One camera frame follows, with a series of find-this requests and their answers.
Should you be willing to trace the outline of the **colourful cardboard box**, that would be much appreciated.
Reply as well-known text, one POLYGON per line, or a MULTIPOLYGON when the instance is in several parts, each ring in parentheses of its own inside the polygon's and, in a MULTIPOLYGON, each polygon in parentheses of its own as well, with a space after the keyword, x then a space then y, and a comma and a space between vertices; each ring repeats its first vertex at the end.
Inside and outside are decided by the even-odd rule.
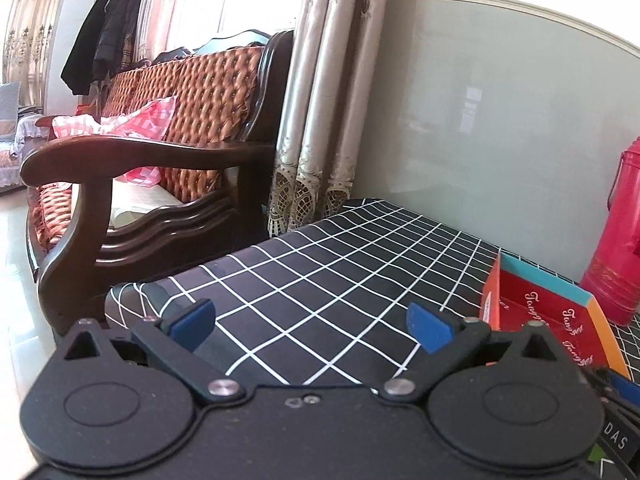
POLYGON ((631 378, 596 298, 506 252, 497 256, 483 287, 480 318, 502 332, 516 332, 529 322, 544 323, 577 364, 606 366, 631 378))

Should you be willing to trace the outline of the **black white grid tablecloth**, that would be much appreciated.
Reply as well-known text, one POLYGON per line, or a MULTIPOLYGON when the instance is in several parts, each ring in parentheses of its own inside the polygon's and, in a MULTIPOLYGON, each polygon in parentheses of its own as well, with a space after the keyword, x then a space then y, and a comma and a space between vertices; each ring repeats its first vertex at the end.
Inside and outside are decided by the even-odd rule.
POLYGON ((419 361, 410 304, 477 315, 498 248, 397 205, 351 200, 333 217, 149 283, 113 287, 111 326, 207 299, 198 356, 243 384, 376 386, 419 361))

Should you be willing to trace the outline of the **red thermos flask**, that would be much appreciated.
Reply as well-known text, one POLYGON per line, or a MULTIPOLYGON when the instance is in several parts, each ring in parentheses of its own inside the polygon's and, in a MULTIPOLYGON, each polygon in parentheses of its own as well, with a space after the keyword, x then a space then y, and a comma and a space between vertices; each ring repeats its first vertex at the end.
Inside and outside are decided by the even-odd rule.
POLYGON ((608 218, 580 287, 609 321, 628 325, 639 307, 639 139, 620 154, 608 193, 608 218))

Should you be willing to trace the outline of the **wooden leather sofa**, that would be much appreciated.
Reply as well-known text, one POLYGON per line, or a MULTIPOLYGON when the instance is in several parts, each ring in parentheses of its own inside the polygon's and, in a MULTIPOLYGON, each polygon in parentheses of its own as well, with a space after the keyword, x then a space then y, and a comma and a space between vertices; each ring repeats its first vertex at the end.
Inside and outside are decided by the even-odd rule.
POLYGON ((161 141, 50 139, 28 154, 27 253, 55 336, 104 321, 119 284, 166 278, 261 242, 294 35, 118 74, 104 117, 177 106, 161 141))

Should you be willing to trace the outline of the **pink checkered plastic bag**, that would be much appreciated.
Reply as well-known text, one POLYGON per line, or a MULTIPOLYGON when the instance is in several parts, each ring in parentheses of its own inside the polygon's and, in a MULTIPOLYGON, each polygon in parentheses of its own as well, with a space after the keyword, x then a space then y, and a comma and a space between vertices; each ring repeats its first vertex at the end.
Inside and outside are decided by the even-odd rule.
POLYGON ((177 106, 177 98, 155 99, 126 115, 103 117, 97 122, 92 116, 58 116, 52 120, 57 139, 69 136, 122 136, 123 138, 163 140, 177 106))

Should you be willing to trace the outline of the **black hanging coat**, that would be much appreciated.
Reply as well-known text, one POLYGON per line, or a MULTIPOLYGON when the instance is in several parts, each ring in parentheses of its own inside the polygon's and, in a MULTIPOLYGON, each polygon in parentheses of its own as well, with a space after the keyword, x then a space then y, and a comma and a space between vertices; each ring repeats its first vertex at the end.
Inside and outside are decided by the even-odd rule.
POLYGON ((96 0, 63 66, 74 96, 88 96, 96 81, 112 79, 132 62, 141 0, 96 0))

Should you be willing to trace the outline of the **beige patterned curtain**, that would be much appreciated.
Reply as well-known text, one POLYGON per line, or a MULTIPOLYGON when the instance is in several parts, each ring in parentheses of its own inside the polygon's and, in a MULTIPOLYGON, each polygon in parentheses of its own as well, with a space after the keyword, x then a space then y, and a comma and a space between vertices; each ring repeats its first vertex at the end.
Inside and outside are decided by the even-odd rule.
POLYGON ((304 0, 278 133, 268 232, 336 214, 352 194, 386 0, 304 0))

